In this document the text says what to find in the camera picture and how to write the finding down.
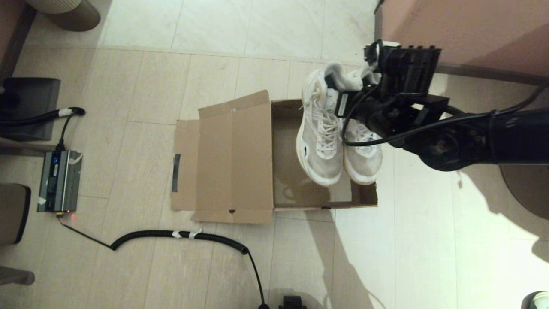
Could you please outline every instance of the shoe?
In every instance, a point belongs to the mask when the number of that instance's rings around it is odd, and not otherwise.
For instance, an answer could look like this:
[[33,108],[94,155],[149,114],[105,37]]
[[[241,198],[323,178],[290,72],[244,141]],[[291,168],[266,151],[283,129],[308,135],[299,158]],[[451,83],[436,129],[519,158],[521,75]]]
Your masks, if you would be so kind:
[[549,309],[549,292],[538,292],[532,299],[529,309]]
[[[350,142],[367,142],[380,139],[376,133],[354,119],[349,120],[345,137]],[[383,160],[381,145],[345,146],[344,148],[344,166],[349,177],[359,185],[374,183]]]
[[343,170],[340,121],[334,114],[338,92],[328,89],[325,80],[334,68],[341,73],[340,66],[332,66],[330,70],[315,70],[305,80],[303,118],[295,142],[301,167],[321,186],[336,184]]

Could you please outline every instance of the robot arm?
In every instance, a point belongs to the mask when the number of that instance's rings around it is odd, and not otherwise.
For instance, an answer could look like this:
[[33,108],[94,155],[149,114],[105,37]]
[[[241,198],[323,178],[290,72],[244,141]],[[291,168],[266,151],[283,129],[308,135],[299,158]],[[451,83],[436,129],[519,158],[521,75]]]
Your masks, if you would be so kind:
[[[363,79],[361,91],[340,93],[336,115],[364,123],[382,139],[348,142],[369,146],[389,142],[417,154],[443,171],[474,163],[549,164],[549,108],[520,111],[548,86],[540,86],[520,104],[502,111],[473,114],[449,105],[449,98],[428,94],[441,50],[383,46],[365,48],[366,61],[377,66],[378,84]],[[450,117],[442,119],[444,113]]]

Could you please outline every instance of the box flap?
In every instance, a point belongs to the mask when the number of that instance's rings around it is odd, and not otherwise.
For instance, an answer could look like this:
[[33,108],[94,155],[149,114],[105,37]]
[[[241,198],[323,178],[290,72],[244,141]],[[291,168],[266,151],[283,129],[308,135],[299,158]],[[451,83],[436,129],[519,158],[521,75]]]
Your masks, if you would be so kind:
[[[267,91],[202,108],[199,114],[195,122],[177,122],[175,149],[180,162],[172,209],[197,210],[194,220],[263,222],[264,215],[256,220],[253,213],[273,209]],[[228,216],[230,209],[238,215]]]
[[191,220],[201,222],[225,222],[225,223],[255,223],[269,224],[272,222],[273,210],[249,210],[233,209],[223,211],[202,211],[194,212]]

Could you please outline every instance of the pink wall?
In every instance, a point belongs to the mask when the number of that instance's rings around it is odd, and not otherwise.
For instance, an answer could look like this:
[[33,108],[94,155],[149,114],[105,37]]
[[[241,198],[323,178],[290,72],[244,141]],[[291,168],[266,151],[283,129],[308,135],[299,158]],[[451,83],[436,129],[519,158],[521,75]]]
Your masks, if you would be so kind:
[[0,61],[24,7],[23,0],[0,0]]
[[385,0],[382,32],[444,63],[549,76],[549,0]]

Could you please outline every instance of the cardboard box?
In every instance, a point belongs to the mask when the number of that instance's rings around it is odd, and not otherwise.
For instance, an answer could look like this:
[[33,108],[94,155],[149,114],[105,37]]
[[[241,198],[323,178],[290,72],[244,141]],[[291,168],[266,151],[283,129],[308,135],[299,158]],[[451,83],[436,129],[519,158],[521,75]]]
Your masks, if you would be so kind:
[[300,107],[263,90],[178,120],[172,210],[194,211],[194,221],[270,223],[273,211],[376,206],[375,184],[343,178],[348,196],[334,198],[307,177],[295,154]]

